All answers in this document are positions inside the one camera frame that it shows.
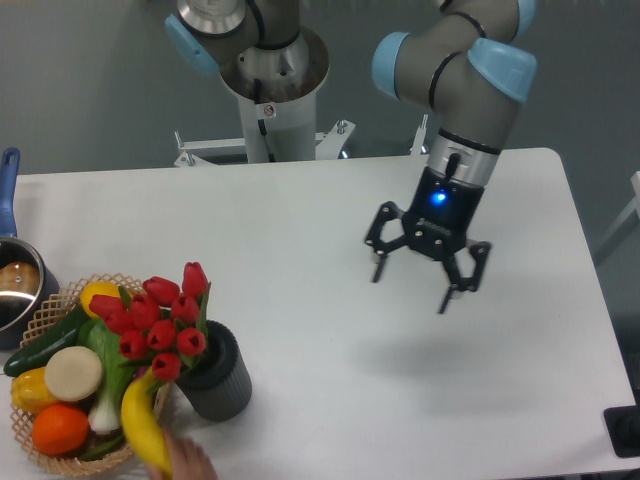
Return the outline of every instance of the human hand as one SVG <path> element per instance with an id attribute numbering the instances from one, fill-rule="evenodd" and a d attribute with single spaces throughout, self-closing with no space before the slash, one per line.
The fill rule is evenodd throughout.
<path id="1" fill-rule="evenodd" d="M 175 438 L 166 430 L 163 434 L 173 469 L 171 480 L 218 480 L 211 460 L 200 445 L 190 438 Z M 147 471 L 149 480 L 165 480 L 156 467 L 147 465 Z"/>

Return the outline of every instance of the black vase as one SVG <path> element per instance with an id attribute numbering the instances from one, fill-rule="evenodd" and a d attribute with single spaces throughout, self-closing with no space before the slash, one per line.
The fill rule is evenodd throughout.
<path id="1" fill-rule="evenodd" d="M 207 321 L 209 353 L 176 385 L 203 418 L 224 422 L 239 414 L 251 399 L 251 378 L 233 333 Z"/>

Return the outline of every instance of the blue led light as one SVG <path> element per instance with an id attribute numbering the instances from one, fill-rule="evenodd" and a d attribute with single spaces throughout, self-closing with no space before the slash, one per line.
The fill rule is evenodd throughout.
<path id="1" fill-rule="evenodd" d="M 439 192 L 435 192 L 431 195 L 431 204 L 435 205 L 436 207 L 439 207 L 446 201 L 447 201 L 447 193 L 444 192 L 443 190 L 440 190 Z"/>

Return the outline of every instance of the blue pot handle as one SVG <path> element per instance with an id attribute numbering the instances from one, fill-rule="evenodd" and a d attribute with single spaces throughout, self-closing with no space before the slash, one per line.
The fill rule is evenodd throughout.
<path id="1" fill-rule="evenodd" d="M 17 237 L 16 219 L 13 215 L 13 197 L 20 166 L 20 150 L 8 148 L 2 154 L 0 165 L 0 237 Z"/>

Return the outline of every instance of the banana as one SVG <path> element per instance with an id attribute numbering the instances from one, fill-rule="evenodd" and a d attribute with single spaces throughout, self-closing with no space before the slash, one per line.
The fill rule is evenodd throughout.
<path id="1" fill-rule="evenodd" d="M 151 395 L 147 390 L 155 376 L 151 369 L 127 387 L 122 399 L 122 430 L 135 454 L 143 463 L 154 465 L 172 477 L 169 451 L 158 422 L 153 416 Z"/>

